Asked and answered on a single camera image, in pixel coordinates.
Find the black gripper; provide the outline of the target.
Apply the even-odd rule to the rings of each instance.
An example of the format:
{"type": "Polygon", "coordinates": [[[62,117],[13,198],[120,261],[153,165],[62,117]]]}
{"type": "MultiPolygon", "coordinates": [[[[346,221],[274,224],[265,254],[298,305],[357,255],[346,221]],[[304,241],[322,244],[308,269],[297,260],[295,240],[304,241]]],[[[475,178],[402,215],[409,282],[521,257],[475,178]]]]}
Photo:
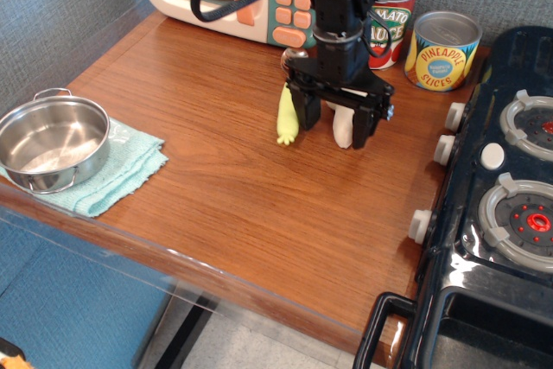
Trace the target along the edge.
{"type": "Polygon", "coordinates": [[[394,88],[371,72],[360,38],[317,42],[317,55],[288,60],[287,83],[299,125],[311,130],[321,117],[321,101],[355,108],[353,148],[362,149],[382,119],[394,112],[394,88]]]}

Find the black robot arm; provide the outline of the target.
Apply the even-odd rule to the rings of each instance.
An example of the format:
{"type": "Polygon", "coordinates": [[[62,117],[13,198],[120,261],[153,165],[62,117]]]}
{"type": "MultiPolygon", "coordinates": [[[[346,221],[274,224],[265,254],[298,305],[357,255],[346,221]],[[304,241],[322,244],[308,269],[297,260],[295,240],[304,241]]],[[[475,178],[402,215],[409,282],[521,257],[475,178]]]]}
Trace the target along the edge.
{"type": "MultiPolygon", "coordinates": [[[[195,17],[213,22],[258,0],[234,0],[203,12],[200,0],[190,0],[195,17]]],[[[384,26],[372,6],[376,0],[310,0],[315,10],[313,34],[316,56],[284,55],[288,73],[281,93],[276,122],[277,141],[293,143],[300,130],[311,129],[320,119],[321,101],[343,113],[352,134],[351,147],[361,149],[378,122],[389,119],[394,88],[368,67],[376,55],[370,45],[371,25],[384,26]]]]}

